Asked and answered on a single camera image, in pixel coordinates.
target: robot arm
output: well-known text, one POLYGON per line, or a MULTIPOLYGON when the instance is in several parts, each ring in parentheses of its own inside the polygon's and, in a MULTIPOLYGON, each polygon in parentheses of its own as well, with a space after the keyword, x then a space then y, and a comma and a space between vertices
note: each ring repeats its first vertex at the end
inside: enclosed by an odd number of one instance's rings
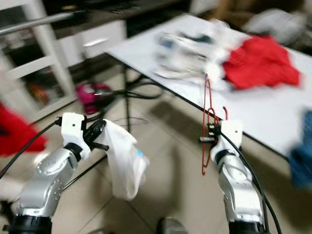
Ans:
POLYGON ((263 213, 260 198, 253 187, 252 174, 238 152, 220 134, 226 135, 239 148, 242 124, 224 120, 217 128, 213 132, 218 136, 218 143, 211 150, 211 159, 218 165, 230 234, 264 234, 263 213))
POLYGON ((50 234, 51 218, 58 206, 64 186, 78 166, 99 144, 93 141, 102 133, 104 120, 86 129, 84 116, 65 113, 61 132, 64 147, 55 150, 37 167, 34 176, 20 193, 18 215, 5 230, 13 234, 50 234))

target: red fabric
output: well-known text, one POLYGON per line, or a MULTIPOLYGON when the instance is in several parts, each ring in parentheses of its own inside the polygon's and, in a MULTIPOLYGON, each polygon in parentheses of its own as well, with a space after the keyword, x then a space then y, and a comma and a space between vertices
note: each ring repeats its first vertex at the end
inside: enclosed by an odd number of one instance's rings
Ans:
POLYGON ((299 85, 299 72, 292 67, 287 50, 271 36, 253 36, 244 41, 240 48, 231 52, 223 67, 226 79, 236 89, 281 83, 299 85))
MULTIPOLYGON (((0 103, 0 156, 16 154, 36 134, 31 125, 0 103)), ((45 143, 46 139, 40 136, 26 151, 40 152, 44 150, 45 143)))

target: metal rod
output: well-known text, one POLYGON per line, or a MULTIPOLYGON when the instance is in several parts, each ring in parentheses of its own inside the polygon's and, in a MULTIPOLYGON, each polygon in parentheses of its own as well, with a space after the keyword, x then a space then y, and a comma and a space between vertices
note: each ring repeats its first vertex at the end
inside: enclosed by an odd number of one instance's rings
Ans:
POLYGON ((47 23, 53 23, 60 20, 66 20, 70 17, 74 16, 74 12, 68 12, 68 13, 59 13, 53 16, 47 16, 44 18, 34 19, 30 20, 24 23, 15 24, 13 26, 7 26, 4 28, 0 28, 0 36, 4 36, 6 34, 14 33, 20 30, 24 30, 26 28, 36 27, 47 23))
POLYGON ((72 181, 68 182, 63 188, 63 191, 69 188, 73 183, 75 183, 77 180, 79 180, 81 177, 83 177, 85 174, 87 174, 89 171, 91 171, 93 168, 98 166, 102 161, 107 159, 107 155, 104 155, 102 158, 100 158, 98 161, 96 161, 94 164, 92 164, 88 169, 86 169, 84 172, 79 174, 77 177, 75 177, 72 181))
MULTIPOLYGON (((124 88, 128 90, 128 76, 127 76, 127 66, 123 66, 123 81, 124 81, 124 88)), ((131 133, 131 125, 130 125, 130 111, 129 111, 129 97, 128 92, 125 92, 125 102, 126 102, 126 115, 127 115, 127 125, 128 125, 128 132, 131 133)))

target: black base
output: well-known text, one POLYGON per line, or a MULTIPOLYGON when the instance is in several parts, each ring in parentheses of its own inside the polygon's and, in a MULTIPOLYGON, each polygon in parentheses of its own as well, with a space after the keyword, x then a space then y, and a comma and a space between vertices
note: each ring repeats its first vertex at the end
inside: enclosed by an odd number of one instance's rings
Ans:
POLYGON ((263 225, 257 222, 230 222, 230 234, 266 234, 263 225))
POLYGON ((3 231, 9 234, 51 234, 52 222, 48 217, 19 215, 10 226, 5 225, 3 231))

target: blue cloth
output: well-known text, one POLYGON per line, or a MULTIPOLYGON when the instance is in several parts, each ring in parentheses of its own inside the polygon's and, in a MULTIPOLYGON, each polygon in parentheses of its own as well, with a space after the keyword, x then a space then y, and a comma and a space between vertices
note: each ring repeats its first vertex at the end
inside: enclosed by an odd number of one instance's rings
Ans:
POLYGON ((312 110, 305 113, 302 144, 290 153, 292 183, 299 188, 312 188, 312 110))

